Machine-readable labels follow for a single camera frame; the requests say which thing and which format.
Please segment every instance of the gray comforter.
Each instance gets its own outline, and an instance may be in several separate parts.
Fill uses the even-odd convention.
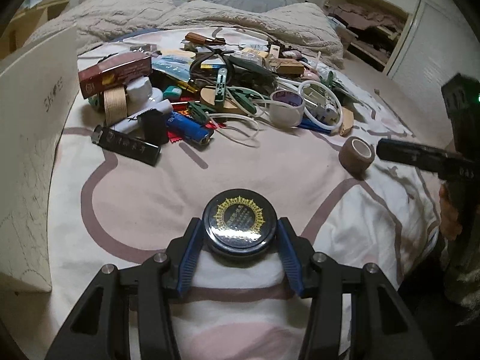
[[[315,4],[292,4],[252,13],[193,0],[176,7],[172,0],[86,0],[36,30],[29,42],[76,24],[77,52],[142,29],[241,27],[264,32],[306,55],[341,67],[343,48],[323,11]]]

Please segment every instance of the bedroom floor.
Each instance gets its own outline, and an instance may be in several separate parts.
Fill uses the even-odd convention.
[[[342,73],[371,93],[376,100],[390,106],[421,143],[442,146],[440,140],[425,123],[426,117],[418,109],[414,100],[406,97],[394,81],[349,52],[344,55],[344,66]],[[375,89],[380,90],[380,97],[375,95]]]

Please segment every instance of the black round lid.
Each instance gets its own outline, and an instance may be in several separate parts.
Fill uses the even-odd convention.
[[[277,214],[256,192],[227,190],[208,202],[203,224],[210,246],[222,254],[246,257],[269,246],[277,228]]]

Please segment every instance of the white door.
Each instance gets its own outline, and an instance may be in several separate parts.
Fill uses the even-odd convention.
[[[405,45],[388,73],[417,102],[443,147],[453,135],[441,86],[458,72],[480,80],[480,43],[462,19],[420,0]]]

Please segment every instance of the wooden disc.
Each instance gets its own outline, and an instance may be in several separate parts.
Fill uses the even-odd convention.
[[[208,105],[209,107],[215,108],[215,88],[205,87],[200,92],[200,103]],[[245,115],[245,113],[237,108],[237,106],[229,101],[229,98],[225,97],[225,102],[223,103],[223,108],[217,110],[219,114],[239,114]]]
[[[174,56],[184,56],[185,58],[195,58],[195,53],[193,51],[186,51],[186,50],[176,50],[176,49],[165,49],[160,50],[162,55],[168,56],[170,54]]]

